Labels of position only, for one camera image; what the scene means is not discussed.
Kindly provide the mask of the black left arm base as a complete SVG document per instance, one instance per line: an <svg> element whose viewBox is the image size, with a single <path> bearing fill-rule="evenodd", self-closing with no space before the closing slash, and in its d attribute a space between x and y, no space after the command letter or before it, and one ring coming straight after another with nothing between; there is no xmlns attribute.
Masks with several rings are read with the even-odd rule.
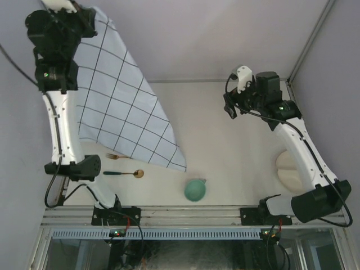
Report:
<svg viewBox="0 0 360 270"><path fill-rule="evenodd" d="M91 225L93 226L136 226L141 220L141 209L135 206L122 208L121 214L109 210L94 208Z"/></svg>

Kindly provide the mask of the gold spoon green handle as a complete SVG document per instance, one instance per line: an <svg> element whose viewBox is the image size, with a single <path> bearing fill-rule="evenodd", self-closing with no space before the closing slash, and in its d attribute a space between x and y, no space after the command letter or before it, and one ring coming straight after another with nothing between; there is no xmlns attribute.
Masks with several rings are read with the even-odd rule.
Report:
<svg viewBox="0 0 360 270"><path fill-rule="evenodd" d="M114 172L114 171L104 171L103 175L106 176L134 176L134 178L142 178L144 176L144 171L139 169L135 170L133 173L126 173L126 172Z"/></svg>

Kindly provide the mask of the white black-grid tablecloth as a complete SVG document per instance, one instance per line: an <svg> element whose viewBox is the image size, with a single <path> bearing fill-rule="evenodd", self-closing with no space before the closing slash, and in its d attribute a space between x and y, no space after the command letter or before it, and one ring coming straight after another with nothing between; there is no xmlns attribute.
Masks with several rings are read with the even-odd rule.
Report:
<svg viewBox="0 0 360 270"><path fill-rule="evenodd" d="M114 22L95 8L97 35L82 39L76 120L79 137L145 163L185 172L186 160L157 95Z"/></svg>

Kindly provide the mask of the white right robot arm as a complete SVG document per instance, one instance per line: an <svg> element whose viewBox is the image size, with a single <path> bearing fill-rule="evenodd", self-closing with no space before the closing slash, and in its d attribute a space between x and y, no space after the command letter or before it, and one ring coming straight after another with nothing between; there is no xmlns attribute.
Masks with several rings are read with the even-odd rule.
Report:
<svg viewBox="0 0 360 270"><path fill-rule="evenodd" d="M346 211L349 227L353 218L346 200L351 193L347 180L340 180L326 165L312 142L302 114L296 103L284 100L280 77L274 71L253 75L250 68L240 65L228 80L236 80L237 87L224 91L224 110L231 119L238 114L250 114L265 121L270 130L282 139L295 162L304 192L287 197L273 195L259 203L259 220L272 224L280 216L295 216L302 223L325 217L341 209Z"/></svg>

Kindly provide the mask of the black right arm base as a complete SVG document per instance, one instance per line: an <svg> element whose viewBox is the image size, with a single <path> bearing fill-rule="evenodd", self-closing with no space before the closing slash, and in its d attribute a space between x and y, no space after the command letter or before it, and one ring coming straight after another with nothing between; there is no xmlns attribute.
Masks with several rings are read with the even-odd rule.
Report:
<svg viewBox="0 0 360 270"><path fill-rule="evenodd" d="M286 215L272 215L266 208L247 207L240 208L241 224L243 226L282 225L290 226L293 221Z"/></svg>

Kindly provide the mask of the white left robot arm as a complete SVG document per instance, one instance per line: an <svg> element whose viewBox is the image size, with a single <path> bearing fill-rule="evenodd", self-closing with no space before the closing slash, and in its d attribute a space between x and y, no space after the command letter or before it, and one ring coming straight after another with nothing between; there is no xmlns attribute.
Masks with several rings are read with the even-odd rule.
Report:
<svg viewBox="0 0 360 270"><path fill-rule="evenodd" d="M75 120L78 65L75 53L83 38L97 35L96 10L76 1L44 1L46 10L27 16L27 35L34 44L35 78L46 105L52 138L52 159L44 166L53 177L64 176L87 188L103 218L112 225L123 219L121 203L103 181L101 159L85 155Z"/></svg>

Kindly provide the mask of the gold fork green handle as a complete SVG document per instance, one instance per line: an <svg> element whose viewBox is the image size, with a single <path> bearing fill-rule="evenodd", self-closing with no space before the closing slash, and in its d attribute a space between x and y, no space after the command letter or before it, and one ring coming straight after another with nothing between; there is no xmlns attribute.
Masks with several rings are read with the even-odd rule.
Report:
<svg viewBox="0 0 360 270"><path fill-rule="evenodd" d="M116 154L111 154L111 153L107 153L106 157L109 158L109 159L113 159L113 160L129 159L128 156L121 156L121 155L116 155Z"/></svg>

